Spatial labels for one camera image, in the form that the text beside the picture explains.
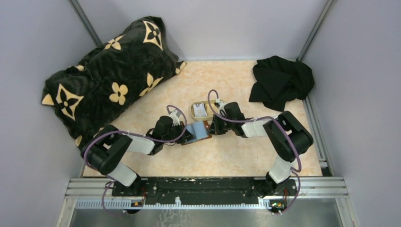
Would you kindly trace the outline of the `beige oval tray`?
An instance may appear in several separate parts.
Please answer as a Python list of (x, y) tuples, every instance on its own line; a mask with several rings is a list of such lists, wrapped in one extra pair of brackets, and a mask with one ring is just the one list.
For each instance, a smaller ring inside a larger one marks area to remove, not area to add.
[(194, 121), (212, 121), (213, 120), (213, 115), (214, 110), (215, 112), (218, 112), (218, 107), (214, 103), (216, 103), (217, 100), (211, 100), (209, 105), (208, 100), (204, 101), (196, 101), (190, 105), (190, 112), (191, 112), (191, 117)]

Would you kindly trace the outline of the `brown leather card holder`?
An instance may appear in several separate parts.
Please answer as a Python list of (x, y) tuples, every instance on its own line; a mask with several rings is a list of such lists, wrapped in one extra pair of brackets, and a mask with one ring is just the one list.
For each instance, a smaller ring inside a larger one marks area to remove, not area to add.
[(193, 138), (190, 140), (187, 139), (186, 142), (182, 144), (182, 146), (212, 138), (212, 135), (208, 133), (209, 123), (207, 121), (193, 122), (189, 124), (186, 129)]

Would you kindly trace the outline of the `silver VIP card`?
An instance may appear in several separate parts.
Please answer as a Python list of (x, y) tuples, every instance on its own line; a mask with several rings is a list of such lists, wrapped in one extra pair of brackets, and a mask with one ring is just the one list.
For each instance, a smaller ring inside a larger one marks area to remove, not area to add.
[(194, 104), (192, 107), (193, 107), (194, 116), (196, 118), (207, 117), (207, 111), (206, 111), (204, 103), (197, 103), (197, 104)]

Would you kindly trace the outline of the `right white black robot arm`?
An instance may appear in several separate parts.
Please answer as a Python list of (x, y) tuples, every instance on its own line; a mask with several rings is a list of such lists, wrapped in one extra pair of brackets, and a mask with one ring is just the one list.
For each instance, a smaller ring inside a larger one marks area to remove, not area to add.
[(292, 172), (302, 170), (300, 155), (314, 143), (310, 132), (289, 111), (277, 117), (245, 118), (237, 102), (226, 103), (221, 100), (208, 102), (213, 112), (212, 124), (208, 132), (222, 135), (233, 131), (242, 138), (268, 137), (276, 150), (277, 157), (267, 173), (266, 188), (272, 195), (280, 194), (285, 188)]

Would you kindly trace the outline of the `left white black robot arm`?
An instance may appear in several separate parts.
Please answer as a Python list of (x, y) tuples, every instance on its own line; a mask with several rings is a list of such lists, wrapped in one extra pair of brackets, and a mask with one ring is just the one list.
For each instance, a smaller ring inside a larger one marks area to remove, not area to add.
[(127, 152), (148, 156), (157, 154), (168, 143), (184, 144), (194, 139), (188, 125), (175, 117), (161, 116), (155, 127), (145, 135), (134, 135), (107, 125), (90, 142), (80, 146), (81, 157), (85, 163), (100, 174), (123, 185), (131, 196), (140, 193), (140, 176), (127, 167), (122, 158)]

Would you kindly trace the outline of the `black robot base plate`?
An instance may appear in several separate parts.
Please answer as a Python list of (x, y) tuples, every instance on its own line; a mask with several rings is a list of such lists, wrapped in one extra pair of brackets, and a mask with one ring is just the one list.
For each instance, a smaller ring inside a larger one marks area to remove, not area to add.
[(113, 196), (138, 196), (146, 205), (254, 205), (266, 196), (294, 196), (296, 182), (288, 179), (276, 184), (265, 177), (143, 177), (126, 187), (113, 186)]

